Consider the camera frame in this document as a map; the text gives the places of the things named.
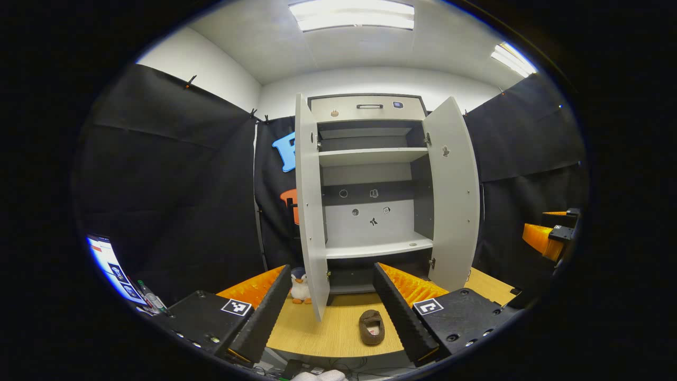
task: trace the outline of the white cabinet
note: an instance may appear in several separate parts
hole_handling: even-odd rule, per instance
[[[297,94],[296,108],[301,246],[318,321],[330,292],[366,291],[358,284],[366,265],[383,258],[427,262],[432,250],[429,279],[463,287],[477,244],[479,182],[456,101],[428,117],[420,98],[396,94],[310,103]],[[329,275],[328,261],[355,281]],[[362,273],[350,270],[357,262]]]

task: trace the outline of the drawer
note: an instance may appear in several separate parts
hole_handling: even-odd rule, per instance
[[[369,119],[422,121],[420,98],[398,95],[350,95],[309,98],[318,123]]]

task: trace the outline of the drawer handle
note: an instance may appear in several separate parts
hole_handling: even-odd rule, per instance
[[[383,108],[382,104],[358,104],[357,108]]]

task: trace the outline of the wooden table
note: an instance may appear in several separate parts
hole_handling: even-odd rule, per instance
[[[465,287],[501,305],[514,297],[510,293],[512,286],[474,268]],[[376,346],[365,345],[357,330],[359,316],[369,309],[381,313],[385,326],[385,339]],[[403,350],[393,322],[375,292],[336,295],[331,306],[326,307],[321,323],[315,320],[311,305],[293,304],[291,296],[287,296],[266,345],[319,357],[363,357]]]

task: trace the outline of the shoe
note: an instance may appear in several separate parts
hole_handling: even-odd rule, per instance
[[[367,345],[380,344],[385,336],[383,319],[377,310],[366,310],[359,317],[359,335]]]

